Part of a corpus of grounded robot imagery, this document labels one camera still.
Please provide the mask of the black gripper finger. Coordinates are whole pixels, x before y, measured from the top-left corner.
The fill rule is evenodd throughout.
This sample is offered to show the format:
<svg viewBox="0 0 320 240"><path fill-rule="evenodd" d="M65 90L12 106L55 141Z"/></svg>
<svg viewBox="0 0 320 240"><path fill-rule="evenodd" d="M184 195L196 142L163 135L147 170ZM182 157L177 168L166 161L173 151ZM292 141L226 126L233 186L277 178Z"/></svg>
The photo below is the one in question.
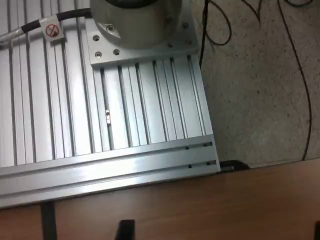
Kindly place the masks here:
<svg viewBox="0 0 320 240"><path fill-rule="evenodd" d="M120 220L114 240L135 240L135 220Z"/></svg>

